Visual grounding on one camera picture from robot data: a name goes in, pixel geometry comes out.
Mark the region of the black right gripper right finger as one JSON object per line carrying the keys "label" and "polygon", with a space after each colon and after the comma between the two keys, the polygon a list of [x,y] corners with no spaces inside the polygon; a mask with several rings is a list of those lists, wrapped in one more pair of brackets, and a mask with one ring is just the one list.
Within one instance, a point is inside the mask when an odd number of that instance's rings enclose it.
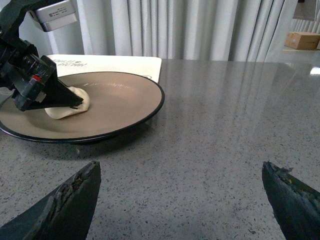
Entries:
{"label": "black right gripper right finger", "polygon": [[262,166],[268,201],[287,240],[320,238],[320,193],[270,161]]}

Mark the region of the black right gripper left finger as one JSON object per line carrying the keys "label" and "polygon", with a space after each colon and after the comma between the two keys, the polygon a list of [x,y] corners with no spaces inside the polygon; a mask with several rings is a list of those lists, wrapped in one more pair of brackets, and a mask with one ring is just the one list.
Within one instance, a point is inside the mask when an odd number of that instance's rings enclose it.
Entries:
{"label": "black right gripper left finger", "polygon": [[95,212],[101,167],[92,161],[0,228],[2,240],[84,240]]}

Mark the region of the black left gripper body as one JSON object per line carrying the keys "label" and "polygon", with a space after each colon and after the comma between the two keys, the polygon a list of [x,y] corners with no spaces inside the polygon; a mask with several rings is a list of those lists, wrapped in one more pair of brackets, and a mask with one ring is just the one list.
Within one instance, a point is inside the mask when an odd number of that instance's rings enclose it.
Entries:
{"label": "black left gripper body", "polygon": [[19,37],[27,12],[54,4],[55,0],[12,0],[0,12],[0,85],[13,91],[20,111],[58,105],[56,64]]}

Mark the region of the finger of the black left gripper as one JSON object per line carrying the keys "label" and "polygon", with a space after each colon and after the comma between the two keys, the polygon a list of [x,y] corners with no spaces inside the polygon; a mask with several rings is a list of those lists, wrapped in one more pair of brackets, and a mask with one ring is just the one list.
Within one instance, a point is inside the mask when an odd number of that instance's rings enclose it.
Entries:
{"label": "finger of the black left gripper", "polygon": [[35,110],[56,107],[76,107],[83,98],[72,92],[59,79],[50,78],[43,84],[32,78],[23,91],[23,110]]}

